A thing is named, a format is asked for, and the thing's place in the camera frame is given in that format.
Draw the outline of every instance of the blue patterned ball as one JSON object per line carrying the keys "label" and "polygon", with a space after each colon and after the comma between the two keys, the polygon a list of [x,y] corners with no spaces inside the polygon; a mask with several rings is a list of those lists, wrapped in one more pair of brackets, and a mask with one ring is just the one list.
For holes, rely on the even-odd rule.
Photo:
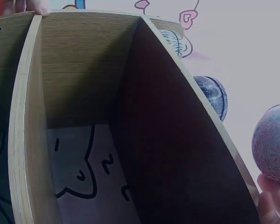
{"label": "blue patterned ball", "polygon": [[228,101],[226,91],[222,84],[215,78],[207,76],[194,76],[193,78],[221,121],[223,121],[227,114]]}

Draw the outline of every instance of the decorative ball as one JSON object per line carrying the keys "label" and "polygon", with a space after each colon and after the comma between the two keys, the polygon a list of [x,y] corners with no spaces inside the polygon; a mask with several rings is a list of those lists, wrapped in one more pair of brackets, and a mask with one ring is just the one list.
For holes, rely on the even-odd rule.
{"label": "decorative ball", "polygon": [[207,76],[194,76],[193,78],[221,121],[223,121],[226,118],[228,101],[226,91],[222,84],[215,78]]}
{"label": "decorative ball", "polygon": [[160,33],[163,35],[163,37],[166,39],[166,41],[170,44],[174,52],[179,56],[179,58],[182,58],[182,52],[183,52],[183,44],[182,44],[182,38],[181,36],[172,30],[167,29],[159,29]]}
{"label": "decorative ball", "polygon": [[256,125],[252,154],[265,176],[280,181],[280,105],[269,109]]}

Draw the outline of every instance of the black line drawing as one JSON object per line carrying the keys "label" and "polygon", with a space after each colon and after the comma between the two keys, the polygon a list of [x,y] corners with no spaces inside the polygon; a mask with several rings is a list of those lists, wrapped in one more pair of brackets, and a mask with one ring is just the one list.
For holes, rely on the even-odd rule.
{"label": "black line drawing", "polygon": [[[73,189],[70,189],[68,187],[65,187],[61,192],[56,194],[57,198],[60,198],[66,192],[71,194],[71,195],[74,195],[76,197],[80,197],[80,198],[84,198],[84,199],[91,199],[91,198],[94,198],[97,195],[97,191],[98,191],[97,181],[96,181],[94,172],[92,170],[92,167],[91,167],[91,165],[88,161],[90,153],[91,153],[91,149],[92,149],[93,140],[94,140],[94,133],[95,133],[95,125],[92,125],[91,126],[91,134],[90,134],[90,138],[89,138],[89,143],[88,143],[87,151],[86,151],[86,154],[85,154],[85,157],[84,157],[84,161],[87,165],[87,168],[88,168],[90,176],[91,176],[91,183],[93,184],[92,192],[90,194],[83,194],[83,193],[77,192]],[[59,139],[56,139],[56,143],[55,143],[56,153],[58,153],[59,145],[60,145],[60,141],[59,141]],[[80,180],[80,181],[85,181],[85,174],[81,170],[79,170],[79,173],[80,173],[80,175],[77,176],[77,179]]]}
{"label": "black line drawing", "polygon": [[77,175],[77,179],[80,181],[85,181],[86,177],[82,170],[79,170],[80,175]]}
{"label": "black line drawing", "polygon": [[104,171],[107,173],[107,174],[110,174],[110,170],[108,168],[108,165],[112,165],[114,163],[114,159],[113,159],[113,156],[112,154],[110,153],[109,154],[109,159],[108,160],[103,160],[102,161],[102,166],[104,168]]}
{"label": "black line drawing", "polygon": [[121,194],[127,202],[130,201],[129,196],[126,193],[126,191],[129,190],[129,189],[130,189],[130,187],[128,185],[124,185],[124,186],[121,187]]}
{"label": "black line drawing", "polygon": [[182,37],[177,32],[172,30],[159,29],[159,31],[163,35],[165,40],[170,44],[171,48],[178,55],[178,57],[182,58],[182,53],[183,53]]}
{"label": "black line drawing", "polygon": [[57,152],[59,149],[59,138],[56,139],[56,143],[55,143],[55,147],[54,147],[54,151]]}

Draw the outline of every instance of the wooden panel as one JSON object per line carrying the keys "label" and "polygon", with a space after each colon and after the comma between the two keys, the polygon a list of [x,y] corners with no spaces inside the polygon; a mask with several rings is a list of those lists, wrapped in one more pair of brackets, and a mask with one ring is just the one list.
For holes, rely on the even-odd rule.
{"label": "wooden panel", "polygon": [[8,126],[15,74],[32,17],[32,13],[0,17],[0,131]]}
{"label": "wooden panel", "polygon": [[112,134],[142,223],[259,223],[257,189],[222,122],[145,17],[116,102]]}
{"label": "wooden panel", "polygon": [[138,19],[65,10],[43,19],[43,83],[50,127],[107,122]]}
{"label": "wooden panel", "polygon": [[154,16],[146,16],[158,29],[168,29],[179,33],[179,35],[184,37],[184,30],[180,23],[175,21],[163,20]]}
{"label": "wooden panel", "polygon": [[14,218],[19,224],[62,223],[54,195],[42,90],[41,20],[33,18],[12,97],[8,166]]}

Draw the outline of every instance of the fingertip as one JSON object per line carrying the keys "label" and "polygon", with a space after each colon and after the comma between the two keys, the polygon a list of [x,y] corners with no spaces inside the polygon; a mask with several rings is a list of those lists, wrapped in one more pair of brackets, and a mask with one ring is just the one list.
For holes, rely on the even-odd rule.
{"label": "fingertip", "polygon": [[43,16],[48,16],[51,13],[51,9],[47,7],[43,7],[42,9],[36,9],[35,13]]}
{"label": "fingertip", "polygon": [[3,9],[3,15],[11,15],[13,13],[13,2],[12,1],[6,1]]}
{"label": "fingertip", "polygon": [[28,11],[35,11],[36,14],[48,16],[51,13],[51,7],[48,0],[27,0]]}
{"label": "fingertip", "polygon": [[257,178],[257,183],[263,191],[272,191],[277,187],[277,182],[260,174]]}
{"label": "fingertip", "polygon": [[26,1],[25,0],[17,0],[15,2],[15,12],[16,13],[23,13],[26,9]]}

